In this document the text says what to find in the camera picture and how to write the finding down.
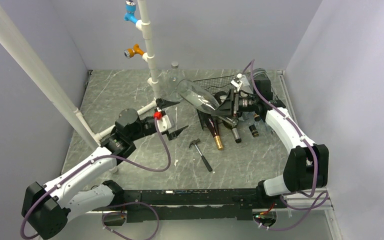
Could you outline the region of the clear frosted wine bottle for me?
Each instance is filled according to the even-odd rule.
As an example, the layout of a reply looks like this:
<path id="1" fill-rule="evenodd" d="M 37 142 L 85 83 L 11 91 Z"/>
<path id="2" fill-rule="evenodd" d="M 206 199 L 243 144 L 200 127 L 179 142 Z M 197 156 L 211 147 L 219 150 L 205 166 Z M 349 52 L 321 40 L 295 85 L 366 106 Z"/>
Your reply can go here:
<path id="1" fill-rule="evenodd" d="M 203 87 L 199 86 L 193 81 L 188 79 L 181 80 L 177 85 L 177 92 L 195 109 L 208 114 L 211 113 L 219 106 L 214 96 Z M 230 123 L 232 126 L 238 125 L 238 120 L 233 119 L 231 116 L 212 116 L 220 120 Z"/>

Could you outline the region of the round clear glass bottle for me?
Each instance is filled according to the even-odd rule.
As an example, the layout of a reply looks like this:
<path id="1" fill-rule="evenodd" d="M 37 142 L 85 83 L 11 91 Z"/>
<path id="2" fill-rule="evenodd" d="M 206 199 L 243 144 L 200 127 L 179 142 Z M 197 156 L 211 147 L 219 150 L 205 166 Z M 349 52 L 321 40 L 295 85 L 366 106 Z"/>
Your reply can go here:
<path id="1" fill-rule="evenodd" d="M 182 97 L 177 92 L 178 83 L 185 78 L 184 71 L 177 61 L 171 62 L 171 69 L 168 71 L 167 99 L 171 102 L 180 102 Z"/>

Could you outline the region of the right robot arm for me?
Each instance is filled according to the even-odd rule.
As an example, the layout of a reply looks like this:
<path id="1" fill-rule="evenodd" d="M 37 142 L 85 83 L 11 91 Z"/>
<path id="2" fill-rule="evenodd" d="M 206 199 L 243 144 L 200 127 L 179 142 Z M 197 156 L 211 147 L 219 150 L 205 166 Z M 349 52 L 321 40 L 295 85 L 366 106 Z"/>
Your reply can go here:
<path id="1" fill-rule="evenodd" d="M 300 193 L 312 197 L 316 188 L 326 186 L 329 163 L 327 146 L 310 139 L 291 118 L 282 102 L 270 102 L 259 92 L 243 97 L 240 93 L 230 91 L 222 102 L 212 96 L 205 107 L 215 117 L 227 117 L 238 112 L 257 113 L 274 130 L 288 151 L 283 172 L 258 183 L 255 200 L 260 207 L 269 207 L 275 197 L 281 195 Z"/>

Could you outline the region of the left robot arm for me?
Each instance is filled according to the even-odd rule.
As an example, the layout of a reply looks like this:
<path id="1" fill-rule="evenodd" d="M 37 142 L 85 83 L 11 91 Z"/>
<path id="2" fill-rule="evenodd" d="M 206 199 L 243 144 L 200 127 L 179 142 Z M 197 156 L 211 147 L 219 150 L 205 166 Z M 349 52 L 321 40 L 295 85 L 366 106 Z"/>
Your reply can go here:
<path id="1" fill-rule="evenodd" d="M 114 181 L 107 180 L 92 190 L 82 190 L 88 183 L 121 163 L 158 172 L 158 169 L 128 159 L 136 150 L 136 140 L 157 134 L 167 159 L 171 159 L 163 136 L 167 135 L 169 140 L 173 140 L 175 134 L 181 133 L 183 129 L 169 131 L 175 127 L 175 123 L 165 109 L 178 102 L 158 98 L 155 103 L 153 115 L 143 119 L 133 108 L 122 110 L 107 138 L 86 159 L 45 184 L 35 181 L 26 188 L 19 231 L 22 239 L 32 240 L 40 236 L 48 240 L 57 235 L 69 221 L 88 211 L 100 207 L 119 209 L 124 203 L 124 190 Z"/>

